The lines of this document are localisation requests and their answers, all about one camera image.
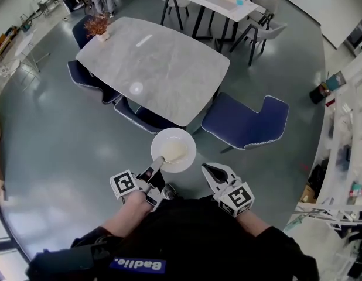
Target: navy upholstered chair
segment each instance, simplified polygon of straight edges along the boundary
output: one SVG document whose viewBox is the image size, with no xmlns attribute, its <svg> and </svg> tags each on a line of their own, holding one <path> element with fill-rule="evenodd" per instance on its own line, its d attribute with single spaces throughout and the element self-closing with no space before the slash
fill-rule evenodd
<svg viewBox="0 0 362 281">
<path fill-rule="evenodd" d="M 80 49 L 82 49 L 93 37 L 87 38 L 87 30 L 84 28 L 85 23 L 92 19 L 93 16 L 87 15 L 82 18 L 76 25 L 74 25 L 72 32 L 73 36 L 76 39 L 76 42 Z"/>
<path fill-rule="evenodd" d="M 68 69 L 73 82 L 87 88 L 90 94 L 97 95 L 103 104 L 113 103 L 121 95 L 99 78 L 91 76 L 90 72 L 78 60 L 68 62 Z"/>
<path fill-rule="evenodd" d="M 115 110 L 133 124 L 151 134 L 158 134 L 161 130 L 167 128 L 179 128 L 176 124 L 154 114 L 142 106 L 134 112 L 129 106 L 128 99 L 123 95 L 120 96 L 119 100 L 116 102 Z"/>
<path fill-rule="evenodd" d="M 279 140 L 285 130 L 289 105 L 272 96 L 255 112 L 225 93 L 220 93 L 204 117 L 201 128 L 236 148 L 247 150 Z"/>
</svg>

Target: glossy floor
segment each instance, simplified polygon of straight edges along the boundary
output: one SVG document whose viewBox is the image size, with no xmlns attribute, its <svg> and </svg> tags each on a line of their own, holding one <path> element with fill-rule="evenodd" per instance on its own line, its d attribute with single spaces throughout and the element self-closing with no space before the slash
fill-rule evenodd
<svg viewBox="0 0 362 281">
<path fill-rule="evenodd" d="M 256 111 L 266 95 L 287 102 L 290 113 L 282 139 L 221 155 L 226 145 L 203 132 L 195 137 L 193 165 L 183 173 L 163 175 L 184 197 L 198 198 L 211 193 L 200 165 L 229 165 L 250 185 L 254 211 L 283 228 L 303 191 L 319 141 L 323 105 L 313 105 L 308 93 L 324 78 L 325 61 L 320 27 L 279 2 L 276 19 L 288 28 L 267 42 L 250 68 L 248 43 L 232 54 L 226 45 L 223 53 L 231 64 L 221 90 Z M 131 16 L 159 23 L 162 9 L 160 0 L 121 0 L 116 19 Z M 185 34 L 191 35 L 198 11 L 191 4 L 187 19 L 181 11 Z M 210 12 L 205 14 L 201 34 L 207 31 Z M 121 117 L 112 105 L 86 95 L 69 77 L 66 63 L 78 52 L 71 29 L 82 15 L 78 11 L 68 22 L 61 21 L 39 42 L 51 55 L 39 64 L 41 73 L 31 85 L 23 91 L 32 76 L 18 70 L 0 97 L 0 152 L 8 193 L 4 215 L 30 257 L 45 248 L 67 248 L 113 215 L 121 202 L 111 190 L 110 176 L 126 169 L 139 173 L 152 161 L 153 135 Z M 215 15 L 214 35 L 221 35 L 223 25 L 224 18 Z M 166 15 L 165 26 L 179 30 L 175 11 Z"/>
</svg>

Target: blue label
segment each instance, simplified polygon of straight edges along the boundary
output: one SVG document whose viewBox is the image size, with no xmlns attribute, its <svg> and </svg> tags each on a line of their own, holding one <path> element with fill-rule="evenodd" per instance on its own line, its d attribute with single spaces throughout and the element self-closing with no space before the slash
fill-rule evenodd
<svg viewBox="0 0 362 281">
<path fill-rule="evenodd" d="M 164 274 L 165 260 L 115 257 L 110 268 L 131 272 Z"/>
</svg>

